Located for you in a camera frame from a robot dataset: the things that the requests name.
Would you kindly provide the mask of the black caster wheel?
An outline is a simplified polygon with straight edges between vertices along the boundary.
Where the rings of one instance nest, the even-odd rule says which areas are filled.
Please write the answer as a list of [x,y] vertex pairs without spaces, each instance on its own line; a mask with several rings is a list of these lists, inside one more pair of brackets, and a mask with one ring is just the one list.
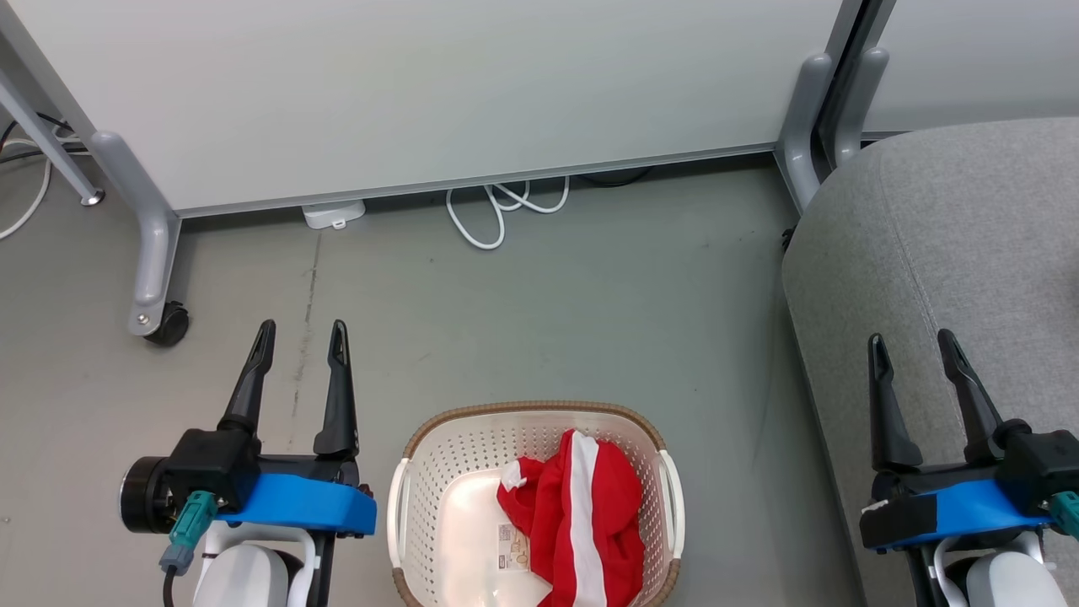
[[144,336],[145,341],[161,348],[173,348],[176,346],[190,327],[190,314],[186,311],[185,304],[180,301],[169,301],[162,311],[161,323],[151,334]]

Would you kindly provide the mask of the white power adapter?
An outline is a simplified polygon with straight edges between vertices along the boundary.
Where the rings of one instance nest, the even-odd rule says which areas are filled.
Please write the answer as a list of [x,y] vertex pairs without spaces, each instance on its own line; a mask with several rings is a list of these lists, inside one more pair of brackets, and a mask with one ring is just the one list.
[[340,230],[346,227],[349,222],[361,218],[366,213],[366,204],[363,199],[324,202],[302,205],[301,211],[308,227]]

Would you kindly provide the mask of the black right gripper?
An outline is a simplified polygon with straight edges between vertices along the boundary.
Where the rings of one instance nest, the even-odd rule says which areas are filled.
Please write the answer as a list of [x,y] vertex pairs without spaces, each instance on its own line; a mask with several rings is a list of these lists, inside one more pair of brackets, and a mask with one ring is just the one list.
[[1015,508],[1047,508],[1057,493],[1079,495],[1079,438],[1066,429],[1036,433],[1025,420],[1002,422],[955,334],[941,328],[937,342],[959,403],[967,464],[921,466],[921,451],[910,439],[894,396],[894,368],[886,343],[873,334],[868,337],[868,410],[872,468],[879,473],[871,499],[985,480],[994,481]]

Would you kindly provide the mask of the grey metal table leg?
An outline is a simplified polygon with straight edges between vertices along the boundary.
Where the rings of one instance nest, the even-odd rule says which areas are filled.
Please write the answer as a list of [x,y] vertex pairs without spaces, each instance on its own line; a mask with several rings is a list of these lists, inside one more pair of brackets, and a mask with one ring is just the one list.
[[104,199],[104,190],[91,185],[88,177],[78,168],[62,142],[50,134],[43,120],[37,115],[35,108],[2,68],[0,68],[0,106],[3,106],[24,133],[30,136],[30,141],[38,146],[51,165],[59,169],[62,176],[81,197],[82,205],[91,207]]

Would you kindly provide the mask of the large white partition panel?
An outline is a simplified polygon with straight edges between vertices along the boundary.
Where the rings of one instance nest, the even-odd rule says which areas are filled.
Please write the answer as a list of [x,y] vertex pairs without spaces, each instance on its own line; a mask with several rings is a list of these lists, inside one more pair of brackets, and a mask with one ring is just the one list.
[[0,0],[178,212],[777,141],[844,0]]

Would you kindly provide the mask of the narrow white partition panel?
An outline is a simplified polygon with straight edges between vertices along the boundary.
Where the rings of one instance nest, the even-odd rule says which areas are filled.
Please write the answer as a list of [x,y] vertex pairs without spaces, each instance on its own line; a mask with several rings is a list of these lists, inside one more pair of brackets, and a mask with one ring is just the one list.
[[1079,116],[1079,0],[894,0],[868,138]]

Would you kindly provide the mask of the grey partition foot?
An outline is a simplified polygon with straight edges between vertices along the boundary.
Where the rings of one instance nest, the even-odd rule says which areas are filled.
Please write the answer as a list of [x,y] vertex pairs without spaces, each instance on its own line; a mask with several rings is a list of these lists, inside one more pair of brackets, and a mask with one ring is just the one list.
[[861,150],[861,136],[868,109],[873,104],[890,55],[880,46],[864,51],[853,63],[852,75],[839,96],[831,142],[831,161],[837,168]]
[[812,128],[824,106],[832,68],[833,59],[827,53],[802,63],[773,153],[800,213],[806,210],[820,187],[812,164]]

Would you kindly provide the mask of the grey partition leg with caster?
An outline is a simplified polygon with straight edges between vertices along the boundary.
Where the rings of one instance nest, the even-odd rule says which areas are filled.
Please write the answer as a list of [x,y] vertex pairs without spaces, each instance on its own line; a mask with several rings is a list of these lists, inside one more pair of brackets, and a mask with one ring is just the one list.
[[135,213],[140,246],[128,319],[129,332],[142,337],[158,330],[169,301],[169,281],[182,220],[169,206],[122,136],[96,132],[91,149],[105,176]]

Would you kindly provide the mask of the grey fabric sofa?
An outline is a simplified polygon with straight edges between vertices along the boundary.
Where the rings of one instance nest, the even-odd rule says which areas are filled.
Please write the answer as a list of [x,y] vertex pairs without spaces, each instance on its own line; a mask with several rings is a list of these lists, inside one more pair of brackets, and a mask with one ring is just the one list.
[[910,437],[960,464],[937,333],[958,339],[1005,419],[1079,438],[1079,118],[906,133],[831,173],[783,257],[783,291],[868,607],[915,607],[907,562],[863,548],[868,337]]

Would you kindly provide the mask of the red garment with wide stripe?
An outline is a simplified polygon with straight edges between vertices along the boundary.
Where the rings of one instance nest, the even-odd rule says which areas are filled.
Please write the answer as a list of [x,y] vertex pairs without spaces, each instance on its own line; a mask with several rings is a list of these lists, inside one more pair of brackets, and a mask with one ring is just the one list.
[[550,592],[537,607],[631,607],[643,587],[642,483],[615,444],[566,430],[545,461],[502,469],[497,502]]

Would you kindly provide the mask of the cream perforated laundry basket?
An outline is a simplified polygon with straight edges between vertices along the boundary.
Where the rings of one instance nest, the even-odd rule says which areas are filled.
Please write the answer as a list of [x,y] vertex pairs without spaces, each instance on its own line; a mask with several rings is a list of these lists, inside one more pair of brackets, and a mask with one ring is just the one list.
[[623,450],[642,481],[643,587],[631,607],[663,607],[685,541],[684,496],[663,434],[631,408],[504,402],[446,411],[405,446],[390,485],[390,565],[405,607],[537,607],[550,585],[535,572],[497,571],[502,469],[548,459],[577,429]]

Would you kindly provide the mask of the paper label sticker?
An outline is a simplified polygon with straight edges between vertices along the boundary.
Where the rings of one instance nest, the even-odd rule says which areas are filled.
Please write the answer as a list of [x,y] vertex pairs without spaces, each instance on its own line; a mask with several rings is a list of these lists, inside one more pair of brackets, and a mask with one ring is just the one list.
[[498,572],[531,572],[529,538],[513,523],[502,523],[497,527],[496,562]]

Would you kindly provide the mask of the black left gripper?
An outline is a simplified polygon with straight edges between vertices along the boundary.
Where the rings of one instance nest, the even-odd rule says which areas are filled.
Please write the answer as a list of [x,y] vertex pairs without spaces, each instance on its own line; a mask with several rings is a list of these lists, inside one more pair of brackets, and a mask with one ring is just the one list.
[[238,513],[262,474],[293,474],[331,481],[363,492],[352,357],[347,327],[336,320],[330,332],[329,384],[314,454],[263,454],[257,427],[263,387],[275,350],[276,325],[263,321],[240,380],[221,417],[221,430],[189,429],[167,456],[136,460],[121,481],[121,522],[136,534],[170,532],[185,500],[195,491],[211,492],[218,513]]

